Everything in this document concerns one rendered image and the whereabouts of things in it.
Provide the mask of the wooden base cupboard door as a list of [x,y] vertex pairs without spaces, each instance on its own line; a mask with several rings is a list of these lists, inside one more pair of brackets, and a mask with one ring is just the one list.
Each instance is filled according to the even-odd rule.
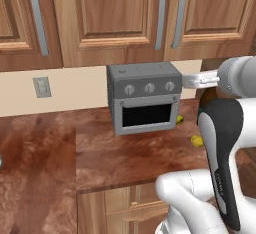
[[154,234],[168,212],[154,183],[107,190],[105,206],[108,234]]
[[107,234],[104,192],[77,195],[78,234]]

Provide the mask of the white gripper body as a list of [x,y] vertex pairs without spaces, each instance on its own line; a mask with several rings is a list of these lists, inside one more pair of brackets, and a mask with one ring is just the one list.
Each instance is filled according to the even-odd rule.
[[220,78],[216,70],[203,71],[195,74],[184,74],[182,86],[187,89],[203,89],[216,87]]

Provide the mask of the grey wall socket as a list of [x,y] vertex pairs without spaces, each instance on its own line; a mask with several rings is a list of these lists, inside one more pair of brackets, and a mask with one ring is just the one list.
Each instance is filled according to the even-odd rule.
[[34,77],[33,83],[38,98],[51,97],[50,83],[47,77]]

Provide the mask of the brown beer bottle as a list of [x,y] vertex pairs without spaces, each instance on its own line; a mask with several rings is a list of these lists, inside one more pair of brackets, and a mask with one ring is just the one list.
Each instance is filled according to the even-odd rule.
[[200,115],[201,112],[204,110],[205,106],[213,99],[215,99],[217,97],[217,93],[216,93],[216,88],[215,87],[211,87],[211,88],[206,88],[200,99],[199,99],[199,106],[198,106],[198,113],[197,115]]

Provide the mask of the grey toaster oven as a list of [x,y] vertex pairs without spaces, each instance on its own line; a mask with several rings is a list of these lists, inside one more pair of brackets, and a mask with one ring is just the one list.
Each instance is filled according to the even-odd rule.
[[106,67],[108,107],[116,135],[176,126],[182,74],[170,62]]

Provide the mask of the yellow lemon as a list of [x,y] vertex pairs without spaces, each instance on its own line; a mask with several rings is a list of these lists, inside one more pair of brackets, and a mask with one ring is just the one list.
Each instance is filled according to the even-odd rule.
[[191,141],[192,145],[195,146],[195,147],[201,147],[201,146],[204,145],[202,137],[198,136],[198,135],[193,135],[190,138],[190,141]]

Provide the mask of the wooden wall cupboard door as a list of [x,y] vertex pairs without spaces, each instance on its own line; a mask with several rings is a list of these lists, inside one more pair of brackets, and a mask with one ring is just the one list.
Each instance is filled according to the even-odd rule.
[[39,0],[48,56],[41,54],[30,0],[0,0],[0,72],[61,68],[53,0]]
[[244,56],[256,32],[256,0],[186,0],[177,49],[171,47],[178,0],[169,0],[166,60]]
[[66,67],[161,61],[155,50],[159,0],[54,0]]

